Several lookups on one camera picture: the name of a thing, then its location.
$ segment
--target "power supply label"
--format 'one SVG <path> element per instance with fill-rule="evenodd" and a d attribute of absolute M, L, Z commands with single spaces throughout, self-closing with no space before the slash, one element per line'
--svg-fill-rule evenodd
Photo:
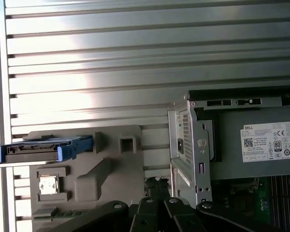
<path fill-rule="evenodd" d="M 244 125 L 243 162 L 290 159 L 290 122 Z"/>

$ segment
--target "electronic component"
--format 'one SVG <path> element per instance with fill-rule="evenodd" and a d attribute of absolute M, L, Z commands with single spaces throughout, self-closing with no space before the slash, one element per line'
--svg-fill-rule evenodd
<path fill-rule="evenodd" d="M 169 109 L 174 195 L 179 189 L 196 205 L 212 200 L 212 180 L 290 174 L 286 102 L 290 87 L 189 91 Z M 188 186 L 179 186 L 179 178 Z M 241 186 L 230 188 L 237 190 Z"/>
<path fill-rule="evenodd" d="M 93 149 L 92 136 L 46 138 L 0 145 L 0 166 L 38 161 L 65 161 Z"/>

